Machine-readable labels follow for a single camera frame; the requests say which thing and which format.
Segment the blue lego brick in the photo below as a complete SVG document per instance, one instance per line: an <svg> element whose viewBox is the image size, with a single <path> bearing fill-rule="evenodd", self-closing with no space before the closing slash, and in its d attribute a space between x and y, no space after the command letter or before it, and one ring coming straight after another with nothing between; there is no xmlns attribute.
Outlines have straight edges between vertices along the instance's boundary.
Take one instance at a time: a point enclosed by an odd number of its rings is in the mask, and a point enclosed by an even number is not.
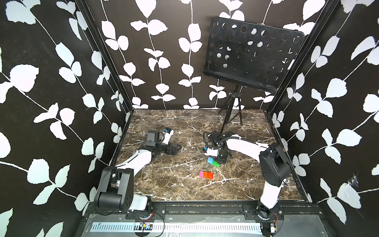
<svg viewBox="0 0 379 237"><path fill-rule="evenodd" d="M208 162L209 164L212 164L212 163L214 162L214 159L211 158L211 157L209 157L208 160L207 160L207 162Z"/></svg>

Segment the green lego brick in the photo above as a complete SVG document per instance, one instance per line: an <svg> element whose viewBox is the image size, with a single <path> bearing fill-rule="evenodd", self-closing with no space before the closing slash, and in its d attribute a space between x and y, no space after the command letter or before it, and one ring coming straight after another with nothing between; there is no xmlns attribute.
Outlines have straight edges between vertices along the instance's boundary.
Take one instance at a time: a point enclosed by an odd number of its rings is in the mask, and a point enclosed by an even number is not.
<svg viewBox="0 0 379 237"><path fill-rule="evenodd" d="M217 163L216 161L213 161L213 162L212 162L212 165L215 166L215 167L220 167L220 164Z"/></svg>

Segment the red lego brick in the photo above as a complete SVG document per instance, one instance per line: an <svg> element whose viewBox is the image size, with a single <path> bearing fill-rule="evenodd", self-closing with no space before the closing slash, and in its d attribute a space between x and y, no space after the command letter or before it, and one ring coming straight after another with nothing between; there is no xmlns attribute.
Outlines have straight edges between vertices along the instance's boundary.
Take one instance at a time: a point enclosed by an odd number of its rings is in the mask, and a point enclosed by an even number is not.
<svg viewBox="0 0 379 237"><path fill-rule="evenodd" d="M214 179L214 174L212 172L204 172L204 178L213 180Z"/></svg>

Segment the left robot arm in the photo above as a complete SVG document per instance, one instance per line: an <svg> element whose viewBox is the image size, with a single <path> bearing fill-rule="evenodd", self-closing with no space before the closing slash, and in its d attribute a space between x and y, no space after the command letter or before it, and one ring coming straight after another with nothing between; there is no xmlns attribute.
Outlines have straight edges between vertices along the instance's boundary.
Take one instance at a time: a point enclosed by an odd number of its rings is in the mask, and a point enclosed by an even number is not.
<svg viewBox="0 0 379 237"><path fill-rule="evenodd" d="M104 168L95 194L95 208L122 212L148 211L149 198L134 193L134 177L160 154L175 156L181 149L181 145L170 142L148 142L147 146L141 146L122 164Z"/></svg>

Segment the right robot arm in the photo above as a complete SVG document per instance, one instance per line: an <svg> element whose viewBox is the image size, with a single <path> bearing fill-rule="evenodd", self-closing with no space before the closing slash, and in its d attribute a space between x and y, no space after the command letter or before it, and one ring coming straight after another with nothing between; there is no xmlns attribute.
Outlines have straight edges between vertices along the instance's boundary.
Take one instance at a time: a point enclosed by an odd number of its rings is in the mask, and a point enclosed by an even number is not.
<svg viewBox="0 0 379 237"><path fill-rule="evenodd" d="M292 173L290 159L283 148L277 143L267 145L253 142L232 132L204 132L202 137L205 155L213 159L212 164L225 165L232 152L244 154L260 163L265 184L255 212L263 220L277 215L275 208L281 190Z"/></svg>

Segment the white ruler strip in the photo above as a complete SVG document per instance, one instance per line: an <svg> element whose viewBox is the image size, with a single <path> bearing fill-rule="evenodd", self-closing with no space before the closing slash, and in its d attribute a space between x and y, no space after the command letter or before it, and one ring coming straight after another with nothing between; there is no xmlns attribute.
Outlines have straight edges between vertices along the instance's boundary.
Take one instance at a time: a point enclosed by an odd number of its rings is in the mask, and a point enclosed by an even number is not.
<svg viewBox="0 0 379 237"><path fill-rule="evenodd" d="M94 222L91 233L262 233L259 223L135 223Z"/></svg>

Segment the black music stand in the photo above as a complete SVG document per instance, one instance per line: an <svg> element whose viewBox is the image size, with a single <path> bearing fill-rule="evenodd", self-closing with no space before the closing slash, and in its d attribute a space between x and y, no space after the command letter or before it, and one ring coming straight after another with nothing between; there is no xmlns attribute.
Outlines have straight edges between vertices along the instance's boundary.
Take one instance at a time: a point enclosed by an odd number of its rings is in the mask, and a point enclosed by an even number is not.
<svg viewBox="0 0 379 237"><path fill-rule="evenodd" d="M240 99L242 87L278 90L304 41L304 33L295 30L221 17L211 20L203 73L235 84L223 106L223 126L232 121L233 99Z"/></svg>

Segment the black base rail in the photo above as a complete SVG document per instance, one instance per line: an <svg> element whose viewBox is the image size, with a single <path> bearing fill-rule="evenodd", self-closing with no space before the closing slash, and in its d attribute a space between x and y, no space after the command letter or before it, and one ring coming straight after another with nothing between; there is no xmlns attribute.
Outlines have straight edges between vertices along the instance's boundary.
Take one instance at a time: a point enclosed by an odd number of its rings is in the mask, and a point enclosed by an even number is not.
<svg viewBox="0 0 379 237"><path fill-rule="evenodd" d="M257 222L269 222L284 220L290 215L322 215L317 204L303 200L280 200L271 210L264 210L263 205L257 200L232 200L232 201L150 201L143 211L135 209L127 211L106 211L94 207L92 204L88 210L90 213L104 215L121 214L127 220L139 220L141 216L150 216L151 220L160 220L169 215L242 215L246 220Z"/></svg>

